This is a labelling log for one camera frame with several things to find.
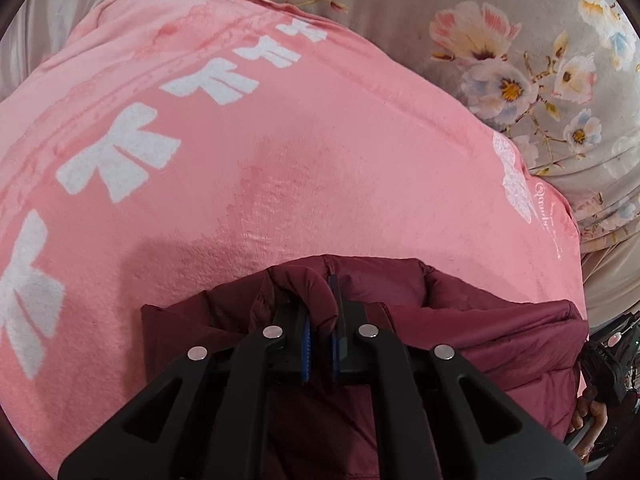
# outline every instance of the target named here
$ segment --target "metal pin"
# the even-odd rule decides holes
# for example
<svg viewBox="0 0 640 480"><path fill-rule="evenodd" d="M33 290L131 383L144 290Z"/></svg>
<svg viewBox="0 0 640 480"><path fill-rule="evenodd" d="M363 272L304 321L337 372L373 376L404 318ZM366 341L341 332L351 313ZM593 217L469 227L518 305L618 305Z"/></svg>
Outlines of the metal pin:
<svg viewBox="0 0 640 480"><path fill-rule="evenodd" d="M194 346L187 352L187 357L192 361L202 361L207 356L207 349L204 346Z"/></svg>
<svg viewBox="0 0 640 480"><path fill-rule="evenodd" d="M380 332L378 327L369 323L358 327L358 333L362 337L375 337L378 335L378 332Z"/></svg>
<svg viewBox="0 0 640 480"><path fill-rule="evenodd" d="M456 354L456 351L449 345L438 345L433 349L433 353L438 359L448 361L449 359L453 358L453 356Z"/></svg>
<svg viewBox="0 0 640 480"><path fill-rule="evenodd" d="M269 325L264 330L262 330L262 335L267 339L277 339L283 334L283 330L281 327L277 325Z"/></svg>

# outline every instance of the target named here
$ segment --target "black device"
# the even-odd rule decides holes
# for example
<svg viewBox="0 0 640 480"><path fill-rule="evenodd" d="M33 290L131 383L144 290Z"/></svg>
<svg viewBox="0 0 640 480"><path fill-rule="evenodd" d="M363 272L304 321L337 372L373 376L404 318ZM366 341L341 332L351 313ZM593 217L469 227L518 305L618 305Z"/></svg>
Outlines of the black device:
<svg viewBox="0 0 640 480"><path fill-rule="evenodd" d="M577 456L453 348L405 346L344 300L335 276L330 285L334 378L371 387L382 480L585 478ZM290 298L235 349L192 348L80 445L58 479L261 478L270 385L308 381L311 343L306 307Z"/></svg>

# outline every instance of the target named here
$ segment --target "maroon puffer jacket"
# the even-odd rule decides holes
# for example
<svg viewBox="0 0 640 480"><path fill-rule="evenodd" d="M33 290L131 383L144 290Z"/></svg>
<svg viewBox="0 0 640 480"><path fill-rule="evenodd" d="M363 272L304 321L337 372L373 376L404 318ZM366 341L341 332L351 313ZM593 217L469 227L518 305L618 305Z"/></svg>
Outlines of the maroon puffer jacket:
<svg viewBox="0 0 640 480"><path fill-rule="evenodd" d="M160 373L191 346L218 351L270 323L284 291L308 305L319 335L332 330L336 274L369 322L402 341L462 351L556 437L566 434L578 388L577 355L588 334L570 301L510 303L418 260L312 256L271 267L167 309L142 310L146 371ZM315 374L305 386L278 386L270 403L265 478L378 478L369 389L337 386Z"/></svg>

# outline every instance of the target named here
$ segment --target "white logo print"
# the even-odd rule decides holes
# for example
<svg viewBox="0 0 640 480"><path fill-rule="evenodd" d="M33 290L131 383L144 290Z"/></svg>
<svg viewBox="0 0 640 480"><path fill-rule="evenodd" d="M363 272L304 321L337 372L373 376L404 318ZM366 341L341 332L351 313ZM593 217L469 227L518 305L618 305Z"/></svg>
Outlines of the white logo print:
<svg viewBox="0 0 640 480"><path fill-rule="evenodd" d="M95 144L73 156L56 172L56 178L72 195L81 192L95 170L102 177L113 203L120 202L142 186L149 174L118 150L129 153L158 170L164 168L180 146L180 140L140 130L158 116L142 103L121 111L108 133Z"/></svg>
<svg viewBox="0 0 640 480"><path fill-rule="evenodd" d="M276 25L276 28L280 32L284 32L287 36L296 36L299 33L302 33L314 43L326 40L326 31L313 27L307 22L303 22L297 18L293 19L291 25L284 25L282 23L280 25Z"/></svg>
<svg viewBox="0 0 640 480"><path fill-rule="evenodd" d="M538 217L538 213L533 207L527 181L522 172L515 167L516 154L509 144L509 141L503 134L499 134L498 132L494 132L494 152L498 155L498 158L500 158L504 166L502 187L507 195L507 200L520 216L530 224L531 212L533 211L536 217Z"/></svg>
<svg viewBox="0 0 640 480"><path fill-rule="evenodd" d="M36 376L44 359L36 329L47 338L55 335L65 296L62 283L31 267L46 240L46 225L36 210L30 211L0 278L0 328L6 328L18 362L30 379Z"/></svg>
<svg viewBox="0 0 640 480"><path fill-rule="evenodd" d="M228 105L238 101L242 94L250 94L258 88L257 81L231 72L236 68L238 66L230 61L215 57L195 74L170 81L160 88L178 97L186 97L202 88L219 105Z"/></svg>
<svg viewBox="0 0 640 480"><path fill-rule="evenodd" d="M261 37L256 46L235 48L234 52L250 61L263 57L276 68L291 66L291 63L295 63L301 57L297 52L284 48L269 36Z"/></svg>

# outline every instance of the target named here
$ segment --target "pink blanket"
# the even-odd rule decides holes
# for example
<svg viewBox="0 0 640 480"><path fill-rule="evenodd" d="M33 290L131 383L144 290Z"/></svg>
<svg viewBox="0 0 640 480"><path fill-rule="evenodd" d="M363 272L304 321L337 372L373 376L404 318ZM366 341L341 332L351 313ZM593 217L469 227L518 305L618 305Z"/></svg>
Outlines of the pink blanket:
<svg viewBox="0 0 640 480"><path fill-rule="evenodd" d="M335 253L584 313L568 205L514 145L290 6L109 0L0 124L0 402L52 474L143 386L143 303Z"/></svg>

